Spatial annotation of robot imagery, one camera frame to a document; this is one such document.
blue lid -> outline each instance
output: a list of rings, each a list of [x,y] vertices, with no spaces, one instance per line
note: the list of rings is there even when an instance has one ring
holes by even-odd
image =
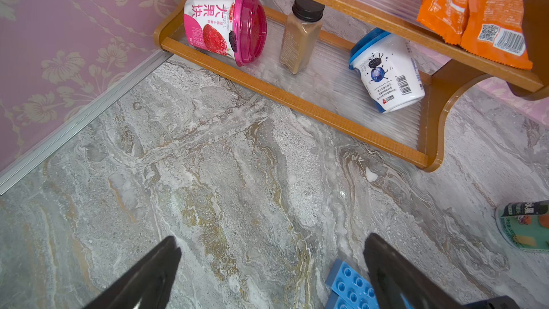
[[[384,113],[385,112],[385,109],[381,106],[380,103],[378,103],[374,100],[374,104],[375,104],[375,107],[378,108],[379,113]]]
[[[354,70],[353,66],[351,65],[355,58],[357,58],[363,51],[368,49],[372,44],[376,43],[377,41],[381,40],[382,38],[390,35],[391,33],[382,30],[380,28],[375,28],[374,30],[370,31],[366,34],[363,38],[360,39],[360,41],[355,44],[353,49],[351,49],[351,58],[349,59],[349,69]]]

black bottle cap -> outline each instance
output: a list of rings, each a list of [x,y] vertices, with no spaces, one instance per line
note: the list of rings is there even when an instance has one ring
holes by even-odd
[[[294,0],[292,11],[300,20],[313,23],[322,18],[324,5],[314,0]]]

marble floor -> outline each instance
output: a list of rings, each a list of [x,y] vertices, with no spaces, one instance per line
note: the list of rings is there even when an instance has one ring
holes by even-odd
[[[82,307],[167,235],[170,308],[323,308],[372,231],[462,303],[547,307],[494,209],[549,199],[549,129],[473,88],[445,141],[424,173],[174,56],[0,197],[0,308]]]

glass bottle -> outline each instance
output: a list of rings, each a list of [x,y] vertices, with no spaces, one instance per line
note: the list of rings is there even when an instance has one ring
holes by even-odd
[[[286,20],[280,62],[297,74],[309,63],[322,28],[324,5],[313,0],[294,0]]]

yogurt cup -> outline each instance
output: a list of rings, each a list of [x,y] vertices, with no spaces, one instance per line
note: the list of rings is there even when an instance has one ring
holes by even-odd
[[[267,17],[258,0],[187,0],[183,23],[190,45],[234,58],[256,60],[267,39]]]
[[[396,111],[425,97],[407,41],[379,28],[351,49],[349,69],[360,73],[380,113]]]

